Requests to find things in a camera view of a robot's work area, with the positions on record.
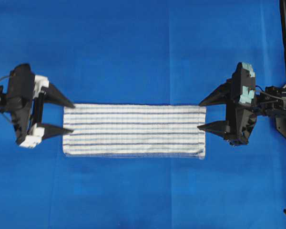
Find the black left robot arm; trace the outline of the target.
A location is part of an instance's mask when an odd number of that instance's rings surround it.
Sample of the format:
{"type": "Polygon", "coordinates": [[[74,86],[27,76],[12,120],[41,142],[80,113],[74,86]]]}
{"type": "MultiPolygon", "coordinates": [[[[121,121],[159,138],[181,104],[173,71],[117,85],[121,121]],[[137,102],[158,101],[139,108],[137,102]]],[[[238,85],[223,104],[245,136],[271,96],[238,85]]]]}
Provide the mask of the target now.
{"type": "Polygon", "coordinates": [[[24,63],[10,71],[7,79],[6,92],[0,85],[0,114],[10,114],[8,121],[13,125],[18,146],[34,148],[45,139],[73,132],[42,122],[45,103],[75,107],[47,77],[34,74],[30,65],[24,63]]]}

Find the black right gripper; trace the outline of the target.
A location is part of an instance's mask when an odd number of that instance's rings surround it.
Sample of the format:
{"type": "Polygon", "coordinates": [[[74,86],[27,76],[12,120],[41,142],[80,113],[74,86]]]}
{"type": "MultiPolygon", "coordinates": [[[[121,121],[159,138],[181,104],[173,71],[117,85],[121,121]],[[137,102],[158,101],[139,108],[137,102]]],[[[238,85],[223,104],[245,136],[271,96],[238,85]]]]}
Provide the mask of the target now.
{"type": "Polygon", "coordinates": [[[226,113],[228,122],[214,121],[199,125],[197,128],[224,140],[228,139],[233,146],[248,144],[248,139],[257,120],[253,111],[256,107],[255,83],[256,78],[252,65],[239,62],[232,78],[219,85],[199,103],[199,106],[211,106],[226,104],[228,101],[228,112],[226,113]]]}

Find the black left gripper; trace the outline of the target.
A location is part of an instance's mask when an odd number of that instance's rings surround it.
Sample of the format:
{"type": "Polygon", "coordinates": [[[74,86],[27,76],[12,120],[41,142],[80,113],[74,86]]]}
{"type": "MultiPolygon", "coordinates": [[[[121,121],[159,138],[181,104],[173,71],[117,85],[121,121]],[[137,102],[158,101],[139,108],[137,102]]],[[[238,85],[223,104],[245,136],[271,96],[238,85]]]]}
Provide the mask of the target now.
{"type": "Polygon", "coordinates": [[[32,102],[42,95],[45,103],[75,108],[47,77],[35,75],[28,63],[18,65],[10,72],[6,95],[7,112],[11,115],[16,143],[20,147],[34,148],[45,139],[73,132],[51,124],[35,123],[30,127],[32,102]]]}

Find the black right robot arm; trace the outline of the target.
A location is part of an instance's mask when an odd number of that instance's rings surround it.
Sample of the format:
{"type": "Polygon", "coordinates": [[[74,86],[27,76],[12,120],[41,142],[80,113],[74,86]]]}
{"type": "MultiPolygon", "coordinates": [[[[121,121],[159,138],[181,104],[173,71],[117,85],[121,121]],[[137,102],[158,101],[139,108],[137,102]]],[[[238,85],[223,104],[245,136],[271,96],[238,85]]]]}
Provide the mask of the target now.
{"type": "Polygon", "coordinates": [[[198,126],[201,131],[223,138],[232,146],[247,145],[258,116],[276,121],[277,131],[286,139],[286,87],[256,85],[252,65],[237,64],[235,72],[219,85],[199,106],[226,105],[225,120],[198,126]]]}

